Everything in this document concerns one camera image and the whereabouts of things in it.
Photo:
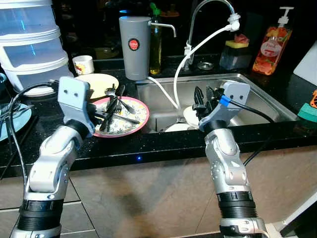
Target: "chrome faucet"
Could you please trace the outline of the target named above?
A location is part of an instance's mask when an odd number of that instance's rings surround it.
[[[176,29],[175,29],[175,27],[174,27],[173,25],[163,24],[163,23],[155,23],[155,22],[151,22],[150,25],[151,25],[151,26],[162,26],[162,27],[172,28],[174,37],[176,37]]]
[[[231,15],[235,14],[233,6],[227,0],[203,0],[200,4],[198,4],[198,6],[195,8],[195,10],[193,12],[193,15],[192,15],[192,20],[191,20],[191,24],[190,24],[190,31],[189,31],[189,37],[188,37],[188,40],[186,42],[186,46],[184,47],[184,49],[185,49],[184,55],[187,55],[192,49],[191,43],[192,43],[192,37],[193,37],[193,31],[194,31],[194,23],[195,23],[195,18],[196,18],[197,12],[200,10],[200,8],[203,5],[205,5],[207,2],[210,2],[210,1],[223,2],[230,9]],[[183,65],[183,68],[184,69],[189,69],[189,65],[193,63],[193,60],[194,60],[194,54],[192,54],[191,57],[188,60],[186,60],[186,62]]]

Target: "black countertop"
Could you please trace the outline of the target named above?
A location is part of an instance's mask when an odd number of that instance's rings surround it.
[[[196,57],[199,60],[218,61],[217,56]],[[182,57],[168,57],[163,62],[164,70],[156,78],[173,77]],[[126,95],[137,97],[135,83],[125,78],[123,61],[95,61],[96,71],[115,76],[127,86]],[[226,71],[215,66],[211,71],[193,69],[182,72],[180,76],[240,72]],[[292,74],[287,65],[281,65],[272,76],[243,73],[251,81],[268,92],[295,114],[305,102],[312,98],[315,86]],[[42,98],[25,98],[26,104],[34,104],[33,116],[39,120],[31,129],[25,143],[21,145],[28,171],[39,155],[42,141],[62,124],[63,114],[56,101],[56,95]],[[21,138],[29,124],[18,132]],[[306,120],[277,122],[230,127],[242,153],[258,149],[274,131],[273,138],[265,150],[291,148],[317,144],[317,123]],[[83,170],[124,164],[145,163],[162,160],[175,160],[205,156],[204,134],[198,130],[146,134],[142,130],[121,138],[92,137],[85,140],[79,150],[78,159],[72,170]],[[0,173],[4,170],[10,156],[7,140],[0,142]],[[16,157],[6,177],[20,176],[21,169]]]

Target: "yellow plate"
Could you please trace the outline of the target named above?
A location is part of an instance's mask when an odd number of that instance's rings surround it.
[[[94,93],[91,95],[90,99],[105,96],[105,90],[107,88],[112,88],[113,84],[115,88],[119,86],[119,81],[115,77],[103,73],[84,74],[76,78],[86,81],[90,84],[90,89],[94,90]]]

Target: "dish soap bottle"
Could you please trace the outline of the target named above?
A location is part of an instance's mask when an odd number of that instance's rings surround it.
[[[160,9],[158,9],[154,2],[150,4],[153,10],[152,22],[160,23]],[[150,73],[160,73],[161,66],[161,45],[162,45],[162,28],[160,26],[151,27],[151,45],[150,45]]]
[[[278,26],[270,26],[265,34],[261,48],[253,64],[252,71],[265,75],[274,73],[277,63],[285,49],[288,39],[291,36],[292,29],[286,27],[288,23],[288,11],[294,9],[290,6],[282,6],[285,14],[279,18]]]

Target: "plate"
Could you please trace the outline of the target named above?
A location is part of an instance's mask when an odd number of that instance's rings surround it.
[[[189,127],[190,125],[186,123],[176,123],[174,125],[171,125],[168,129],[166,129],[165,132],[188,130]]]
[[[122,97],[121,100],[129,106],[133,107],[135,110],[135,114],[129,113],[127,109],[122,105],[122,110],[117,115],[125,118],[136,119],[140,121],[140,123],[138,125],[135,125],[118,118],[112,118],[110,130],[99,131],[100,125],[97,125],[94,136],[102,138],[116,138],[126,136],[140,130],[148,122],[150,111],[143,102],[130,97]],[[108,101],[109,98],[103,98],[94,102],[94,104],[97,106],[97,108],[103,108],[107,106]]]
[[[192,106],[187,107],[184,112],[183,112],[184,118],[186,119],[186,122],[194,127],[194,128],[199,128],[198,123],[199,119],[196,116],[196,111],[192,109]]]
[[[54,93],[54,90],[51,87],[37,87],[33,88],[30,91],[26,92],[24,96],[27,97],[39,97],[39,96],[45,96]]]
[[[25,104],[21,103],[20,109],[27,107]],[[31,118],[31,108],[29,110],[26,110],[25,112],[20,112],[15,115],[13,115],[13,127],[15,132],[19,131],[22,127],[25,126],[25,124],[30,120]],[[6,132],[6,126],[5,121],[3,121],[1,127],[1,134],[0,134],[0,141],[7,139],[8,135]]]
[[[119,86],[119,81],[115,77],[103,73],[84,74],[76,78],[90,84],[90,89],[94,90],[90,99],[104,97],[105,90],[112,88],[113,84],[115,89]]]

